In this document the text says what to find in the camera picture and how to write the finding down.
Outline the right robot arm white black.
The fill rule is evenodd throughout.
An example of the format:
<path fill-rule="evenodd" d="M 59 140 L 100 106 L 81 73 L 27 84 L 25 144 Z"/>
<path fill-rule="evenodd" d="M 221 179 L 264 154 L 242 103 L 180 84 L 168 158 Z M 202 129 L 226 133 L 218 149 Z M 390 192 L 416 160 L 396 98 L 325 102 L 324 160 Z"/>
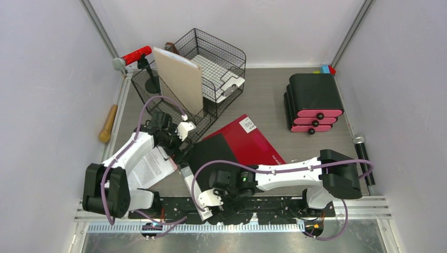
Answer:
<path fill-rule="evenodd" d="M 224 203 L 235 203 L 260 192 L 282 187 L 304 186 L 299 210 L 305 216 L 319 216 L 336 199 L 353 200 L 362 197 L 361 180 L 368 171 L 359 174 L 358 164 L 369 161 L 353 159 L 331 149 L 320 150 L 309 160 L 280 164 L 243 166 L 221 160 L 209 177 L 209 187 L 223 193 Z"/>

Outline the black pink drawer cabinet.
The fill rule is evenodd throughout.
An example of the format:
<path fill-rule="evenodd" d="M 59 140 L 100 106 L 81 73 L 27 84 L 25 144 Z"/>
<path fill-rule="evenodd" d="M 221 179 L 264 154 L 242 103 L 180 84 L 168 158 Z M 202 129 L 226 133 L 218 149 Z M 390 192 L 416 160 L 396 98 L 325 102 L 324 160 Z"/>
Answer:
<path fill-rule="evenodd" d="M 341 96 L 331 74 L 293 74 L 283 97 L 286 124 L 291 132 L 310 135 L 327 132 L 344 113 Z"/>

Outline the black clip file folder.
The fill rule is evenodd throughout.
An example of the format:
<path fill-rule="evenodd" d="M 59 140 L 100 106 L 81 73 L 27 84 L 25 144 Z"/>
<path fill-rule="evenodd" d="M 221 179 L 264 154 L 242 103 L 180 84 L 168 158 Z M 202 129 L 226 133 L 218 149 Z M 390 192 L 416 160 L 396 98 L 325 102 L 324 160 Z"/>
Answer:
<path fill-rule="evenodd" d="M 199 195 L 209 191 L 220 197 L 223 204 L 230 204 L 236 195 L 240 168 L 228 162 L 238 160 L 222 134 L 197 142 L 189 150 L 181 174 L 197 209 L 198 220 L 205 222 L 220 212 L 218 206 L 205 207 Z"/>

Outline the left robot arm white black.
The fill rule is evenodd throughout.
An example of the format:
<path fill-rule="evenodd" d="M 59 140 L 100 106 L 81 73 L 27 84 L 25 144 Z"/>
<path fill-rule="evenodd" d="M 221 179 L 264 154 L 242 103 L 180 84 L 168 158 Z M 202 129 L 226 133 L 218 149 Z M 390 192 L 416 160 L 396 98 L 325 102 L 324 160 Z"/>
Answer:
<path fill-rule="evenodd" d="M 183 157 L 181 146 L 195 129 L 186 115 L 180 123 L 174 123 L 172 116 L 164 112 L 156 112 L 140 123 L 112 157 L 87 167 L 83 210 L 110 220 L 134 210 L 156 218 L 162 201 L 151 187 L 177 169 L 176 161 Z"/>

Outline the beige folder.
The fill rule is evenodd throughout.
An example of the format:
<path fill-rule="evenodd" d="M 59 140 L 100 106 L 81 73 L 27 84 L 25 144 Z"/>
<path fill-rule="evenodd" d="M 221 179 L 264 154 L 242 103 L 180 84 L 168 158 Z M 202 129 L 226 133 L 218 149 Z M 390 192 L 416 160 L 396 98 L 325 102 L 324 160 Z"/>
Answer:
<path fill-rule="evenodd" d="M 152 50 L 161 93 L 180 102 L 191 114 L 203 109 L 202 70 L 189 59 L 161 48 Z"/>

